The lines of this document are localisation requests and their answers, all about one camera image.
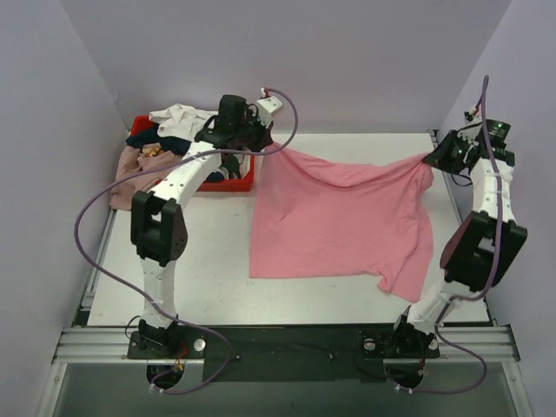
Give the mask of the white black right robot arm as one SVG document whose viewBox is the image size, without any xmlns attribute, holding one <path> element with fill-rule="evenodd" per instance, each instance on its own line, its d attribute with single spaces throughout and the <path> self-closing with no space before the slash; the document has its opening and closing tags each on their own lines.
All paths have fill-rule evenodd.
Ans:
<svg viewBox="0 0 556 417">
<path fill-rule="evenodd" d="M 460 301 L 475 301 L 496 286 L 527 238 L 512 211 L 515 155 L 506 149 L 510 124 L 476 118 L 448 132 L 422 161 L 447 174 L 467 170 L 473 206 L 445 246 L 443 278 L 409 306 L 387 335 L 397 355 L 427 347 L 435 331 Z"/>
</svg>

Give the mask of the pink t shirt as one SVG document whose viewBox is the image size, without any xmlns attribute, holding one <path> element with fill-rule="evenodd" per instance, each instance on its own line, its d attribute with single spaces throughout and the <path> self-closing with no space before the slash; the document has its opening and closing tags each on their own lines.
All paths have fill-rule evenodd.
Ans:
<svg viewBox="0 0 556 417">
<path fill-rule="evenodd" d="M 434 175 L 421 159 L 374 166 L 287 149 L 265 157 L 252 217 L 250 276 L 376 275 L 382 292 L 418 301 L 434 251 L 422 203 Z"/>
</svg>

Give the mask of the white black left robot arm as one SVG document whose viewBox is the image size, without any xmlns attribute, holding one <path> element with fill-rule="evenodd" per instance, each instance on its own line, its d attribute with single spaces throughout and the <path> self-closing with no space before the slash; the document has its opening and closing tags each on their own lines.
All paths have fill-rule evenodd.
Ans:
<svg viewBox="0 0 556 417">
<path fill-rule="evenodd" d="M 139 321 L 139 335 L 160 358 L 178 349 L 174 303 L 175 265 L 183 254 L 188 231 L 182 206 L 209 174 L 222 164 L 216 149 L 260 152 L 272 143 L 274 115 L 283 103 L 265 93 L 253 104 L 240 96 L 224 95 L 218 112 L 196 133 L 186 153 L 191 161 L 174 168 L 149 192 L 138 191 L 131 203 L 131 242 L 141 259 L 143 291 L 149 296 Z"/>
</svg>

